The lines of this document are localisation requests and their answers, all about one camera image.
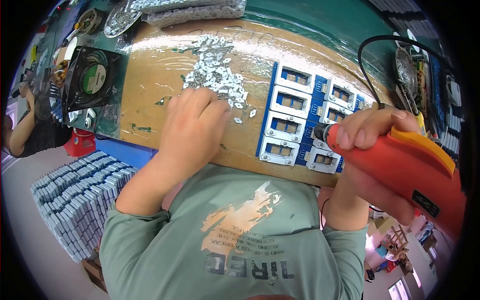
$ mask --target plastic wrap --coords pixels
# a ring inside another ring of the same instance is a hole
[[[240,2],[245,4],[246,0],[135,0],[130,8],[132,11],[155,14],[194,6],[238,5]]]
[[[172,10],[149,15],[146,22],[158,28],[193,20],[211,19],[236,19],[243,16],[245,11],[244,1],[238,1],[234,5],[210,5],[201,7],[189,7],[182,10]]]

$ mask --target person in background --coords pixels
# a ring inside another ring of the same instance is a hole
[[[207,164],[227,122],[230,105],[207,88],[169,101],[158,153],[108,212],[100,261],[109,296],[360,299],[368,202],[404,225],[414,218],[413,206],[346,162],[321,206],[321,230],[310,185]],[[337,142],[368,149],[392,125],[420,133],[411,113],[369,109],[343,120]],[[162,210],[165,195],[184,180]]]
[[[1,131],[2,146],[13,157],[27,157],[37,152],[63,146],[72,135],[72,128],[54,123],[52,120],[35,121],[35,95],[28,84],[20,84],[20,97],[26,98],[27,111],[13,127],[12,119],[4,116]]]

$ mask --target pile of white clips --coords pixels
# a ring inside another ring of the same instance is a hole
[[[198,61],[193,66],[193,71],[185,76],[183,89],[208,87],[218,93],[218,99],[228,101],[231,107],[243,109],[248,105],[248,92],[243,88],[243,76],[234,74],[228,66],[231,58],[225,55],[230,53],[234,45],[227,42],[224,37],[204,35],[190,47],[198,53]]]

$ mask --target hand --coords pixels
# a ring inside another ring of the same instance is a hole
[[[420,134],[415,117],[405,110],[385,108],[357,111],[346,117],[338,128],[336,142],[340,148],[368,149],[380,135],[387,134],[392,126],[404,132]],[[385,211],[402,225],[409,225],[414,218],[414,207],[404,198],[389,190],[376,179],[346,162],[342,172],[356,191],[356,195]]]
[[[27,97],[27,93],[30,90],[30,86],[27,82],[20,83],[20,87],[18,88],[20,91],[20,97],[25,98]]]
[[[186,89],[168,103],[156,158],[181,182],[199,171],[220,149],[230,105],[210,89]]]

